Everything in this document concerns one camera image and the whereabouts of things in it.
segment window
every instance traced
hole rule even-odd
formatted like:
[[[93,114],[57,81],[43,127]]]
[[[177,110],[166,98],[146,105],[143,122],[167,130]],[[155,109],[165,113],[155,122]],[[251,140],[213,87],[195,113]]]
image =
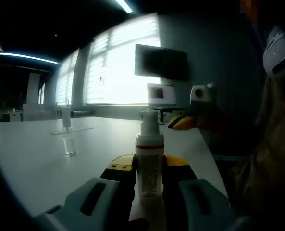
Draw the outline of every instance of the window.
[[[148,103],[147,83],[160,83],[160,78],[134,75],[136,44],[160,47],[156,15],[126,22],[95,38],[85,73],[85,104]]]
[[[44,104],[44,90],[45,90],[45,83],[38,91],[38,104]]]
[[[76,50],[67,57],[60,67],[56,87],[57,105],[71,105],[72,103],[72,86],[78,52],[79,50]]]

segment bottle label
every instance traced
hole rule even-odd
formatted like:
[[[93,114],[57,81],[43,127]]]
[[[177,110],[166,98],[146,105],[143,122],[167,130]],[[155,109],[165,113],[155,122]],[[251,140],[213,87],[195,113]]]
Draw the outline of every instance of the bottle label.
[[[160,193],[163,150],[163,146],[137,146],[138,188],[143,197],[155,197]]]
[[[142,192],[143,195],[153,196],[157,189],[157,175],[159,170],[158,155],[142,155],[141,156],[141,176],[142,176]]]

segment television screen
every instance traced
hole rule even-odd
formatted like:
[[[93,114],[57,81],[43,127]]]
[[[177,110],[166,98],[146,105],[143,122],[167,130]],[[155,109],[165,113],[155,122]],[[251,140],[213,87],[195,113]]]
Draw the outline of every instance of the television screen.
[[[135,75],[187,81],[187,55],[181,51],[136,44]]]

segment white pump bottle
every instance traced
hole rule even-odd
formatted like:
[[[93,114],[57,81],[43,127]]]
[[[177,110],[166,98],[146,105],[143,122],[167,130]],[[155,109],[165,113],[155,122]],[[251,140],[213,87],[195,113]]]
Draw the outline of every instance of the white pump bottle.
[[[140,198],[161,195],[163,135],[159,132],[158,112],[142,111],[141,133],[137,134],[137,183]]]

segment ceiling light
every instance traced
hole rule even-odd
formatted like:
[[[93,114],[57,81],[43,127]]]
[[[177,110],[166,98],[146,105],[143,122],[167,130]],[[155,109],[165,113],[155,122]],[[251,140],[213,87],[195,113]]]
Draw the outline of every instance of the ceiling light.
[[[117,3],[123,8],[123,10],[126,11],[126,13],[131,13],[133,12],[131,8],[126,4],[124,0],[116,0]]]
[[[48,62],[48,63],[52,63],[52,64],[58,64],[55,61],[51,61],[51,60],[47,60],[47,59],[40,59],[40,58],[37,58],[37,57],[32,57],[32,56],[23,55],[23,54],[12,54],[12,53],[0,52],[0,55],[16,56],[16,57],[21,57],[21,58],[40,60],[40,61],[44,61],[44,62]]]

